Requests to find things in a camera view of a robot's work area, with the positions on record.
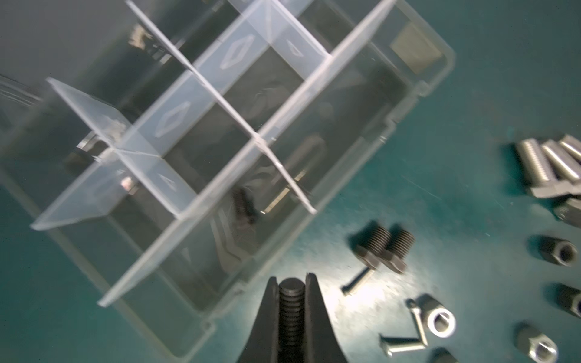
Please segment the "small silver screw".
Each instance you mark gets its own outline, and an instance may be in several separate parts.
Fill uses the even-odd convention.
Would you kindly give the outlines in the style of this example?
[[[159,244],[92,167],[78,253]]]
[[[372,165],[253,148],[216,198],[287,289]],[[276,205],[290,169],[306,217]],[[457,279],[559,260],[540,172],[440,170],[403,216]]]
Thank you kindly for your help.
[[[344,296],[352,296],[374,275],[375,270],[365,267],[349,284],[342,287]]]
[[[381,349],[388,357],[405,353],[422,351],[428,348],[428,341],[421,338],[380,337]]]
[[[419,308],[419,306],[417,305],[417,303],[413,299],[408,299],[406,301],[406,305],[407,305],[409,311],[411,312],[413,319],[415,321],[416,330],[419,334],[419,340],[422,343],[422,345],[424,346],[424,348],[427,348],[428,347],[428,339],[426,337],[424,326],[422,323],[422,317],[421,317],[422,310]]]

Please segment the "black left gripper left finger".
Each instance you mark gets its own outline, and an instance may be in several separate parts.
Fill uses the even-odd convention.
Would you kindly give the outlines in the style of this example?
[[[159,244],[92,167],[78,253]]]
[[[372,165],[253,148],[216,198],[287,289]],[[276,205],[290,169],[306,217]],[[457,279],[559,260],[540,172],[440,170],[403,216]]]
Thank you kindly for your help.
[[[267,281],[263,299],[238,363],[277,362],[279,341],[279,287],[276,277]]]

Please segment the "green table mat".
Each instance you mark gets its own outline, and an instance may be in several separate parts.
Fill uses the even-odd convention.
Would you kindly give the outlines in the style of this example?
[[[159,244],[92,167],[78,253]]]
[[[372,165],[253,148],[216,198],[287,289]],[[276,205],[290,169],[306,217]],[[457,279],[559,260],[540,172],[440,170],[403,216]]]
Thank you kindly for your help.
[[[251,332],[270,276],[317,275],[334,332],[351,362],[385,362],[379,337],[411,337],[408,298],[428,294],[449,307],[458,331],[430,338],[463,362],[523,362],[514,346],[530,323],[557,343],[562,362],[580,360],[580,320],[556,303],[560,284],[580,286],[580,268],[555,266],[540,239],[579,243],[549,201],[529,196],[513,145],[529,137],[580,134],[578,1],[413,1],[455,52],[452,73],[419,102],[386,144],[351,178],[272,266],[235,298],[192,356],[233,362]],[[120,307],[101,308],[107,284],[136,257],[113,224],[33,231],[36,213],[71,180],[64,161],[83,124],[56,115],[51,95],[3,160],[1,181],[1,360],[171,362],[141,328],[181,337],[189,316],[159,276]],[[352,296],[341,289],[366,266],[354,250],[377,225],[393,240],[415,236],[397,274],[384,263]]]

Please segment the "black hex nut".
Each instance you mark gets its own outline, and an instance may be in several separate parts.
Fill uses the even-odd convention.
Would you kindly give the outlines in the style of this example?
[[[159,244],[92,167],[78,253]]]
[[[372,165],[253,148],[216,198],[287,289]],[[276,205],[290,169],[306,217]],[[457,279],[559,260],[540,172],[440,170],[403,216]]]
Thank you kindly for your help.
[[[580,317],[580,289],[560,284],[558,287],[557,301],[559,306],[572,316]]]
[[[578,251],[568,240],[544,236],[540,244],[540,255],[547,262],[571,267],[576,262]]]

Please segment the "black hex bolt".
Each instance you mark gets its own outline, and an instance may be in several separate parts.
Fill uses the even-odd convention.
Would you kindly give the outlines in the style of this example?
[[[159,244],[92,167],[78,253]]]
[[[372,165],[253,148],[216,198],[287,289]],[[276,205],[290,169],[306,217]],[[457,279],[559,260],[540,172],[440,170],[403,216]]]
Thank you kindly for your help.
[[[391,238],[389,230],[377,225],[367,239],[356,246],[354,254],[367,268],[375,270],[380,266],[381,254],[386,250]]]
[[[278,361],[304,360],[305,284],[298,278],[287,278],[278,286],[279,329]]]
[[[382,263],[384,263],[388,269],[402,275],[407,268],[405,258],[409,254],[414,243],[415,236],[409,231],[401,229],[396,233],[393,240],[388,243],[387,248],[382,252]]]

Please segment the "clear plastic organizer box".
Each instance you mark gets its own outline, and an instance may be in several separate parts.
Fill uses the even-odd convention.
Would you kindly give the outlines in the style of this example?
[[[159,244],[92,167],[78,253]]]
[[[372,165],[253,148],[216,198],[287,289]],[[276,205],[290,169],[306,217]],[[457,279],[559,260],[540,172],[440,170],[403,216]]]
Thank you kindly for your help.
[[[1,79],[1,182],[100,306],[187,362],[455,52],[405,1],[130,2],[94,61]]]

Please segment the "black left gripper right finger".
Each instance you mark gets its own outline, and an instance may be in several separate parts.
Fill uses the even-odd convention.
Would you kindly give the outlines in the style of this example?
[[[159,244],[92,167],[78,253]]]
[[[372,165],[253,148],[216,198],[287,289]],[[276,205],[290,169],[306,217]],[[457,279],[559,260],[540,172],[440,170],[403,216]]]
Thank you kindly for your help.
[[[334,334],[316,275],[307,274],[305,285],[304,361],[347,362]]]

